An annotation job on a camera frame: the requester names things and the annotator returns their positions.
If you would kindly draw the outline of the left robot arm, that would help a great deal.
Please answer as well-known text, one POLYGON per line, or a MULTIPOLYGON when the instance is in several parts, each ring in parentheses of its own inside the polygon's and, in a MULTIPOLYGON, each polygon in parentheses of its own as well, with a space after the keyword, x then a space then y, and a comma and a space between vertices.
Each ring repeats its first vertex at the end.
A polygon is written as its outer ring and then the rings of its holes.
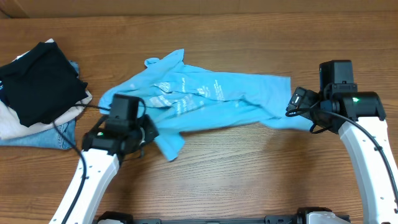
POLYGON ((115 94, 106 114, 83 136, 75 174, 51 223, 92 223, 103 195, 126 155, 152 142, 158 131, 144 100, 115 94))

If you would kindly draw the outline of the light blue printed t-shirt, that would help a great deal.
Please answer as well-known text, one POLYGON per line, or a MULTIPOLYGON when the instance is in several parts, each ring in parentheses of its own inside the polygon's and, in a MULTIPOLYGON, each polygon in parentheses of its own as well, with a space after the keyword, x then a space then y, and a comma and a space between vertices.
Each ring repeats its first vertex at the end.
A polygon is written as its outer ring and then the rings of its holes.
POLYGON ((182 132, 262 123, 273 129, 308 131, 312 122, 285 115, 291 97, 289 77, 213 72, 187 65, 184 51, 162 59, 148 58, 146 69, 108 90, 99 100, 101 112, 115 94, 142 98, 159 135, 155 143, 168 161, 178 157, 182 132))

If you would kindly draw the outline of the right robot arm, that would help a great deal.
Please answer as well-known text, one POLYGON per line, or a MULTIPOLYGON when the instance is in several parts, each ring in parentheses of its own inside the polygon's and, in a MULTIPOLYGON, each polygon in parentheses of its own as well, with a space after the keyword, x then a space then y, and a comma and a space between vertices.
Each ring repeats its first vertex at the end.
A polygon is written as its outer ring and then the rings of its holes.
POLYGON ((364 222, 397 223, 397 165, 379 95, 358 90, 350 60, 323 62, 319 74, 320 90, 296 88, 285 115, 312 121, 312 134, 318 126, 339 135, 353 165, 364 222))

